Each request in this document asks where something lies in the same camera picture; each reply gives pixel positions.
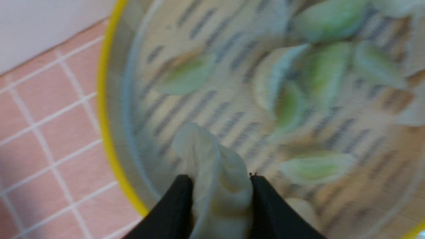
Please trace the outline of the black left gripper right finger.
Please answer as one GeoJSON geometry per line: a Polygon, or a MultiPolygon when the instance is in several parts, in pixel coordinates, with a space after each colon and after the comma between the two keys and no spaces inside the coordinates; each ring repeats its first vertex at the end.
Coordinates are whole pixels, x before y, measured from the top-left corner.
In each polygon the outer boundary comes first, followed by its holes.
{"type": "Polygon", "coordinates": [[[253,225],[251,239],[324,239],[276,192],[264,176],[251,174],[253,225]]]}

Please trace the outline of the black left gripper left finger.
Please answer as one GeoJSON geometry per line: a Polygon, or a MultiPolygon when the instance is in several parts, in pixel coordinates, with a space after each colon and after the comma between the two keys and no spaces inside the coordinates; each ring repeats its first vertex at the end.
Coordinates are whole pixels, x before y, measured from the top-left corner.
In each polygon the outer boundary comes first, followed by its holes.
{"type": "Polygon", "coordinates": [[[191,230],[193,182],[178,175],[164,196],[124,239],[188,239],[191,230]]]}

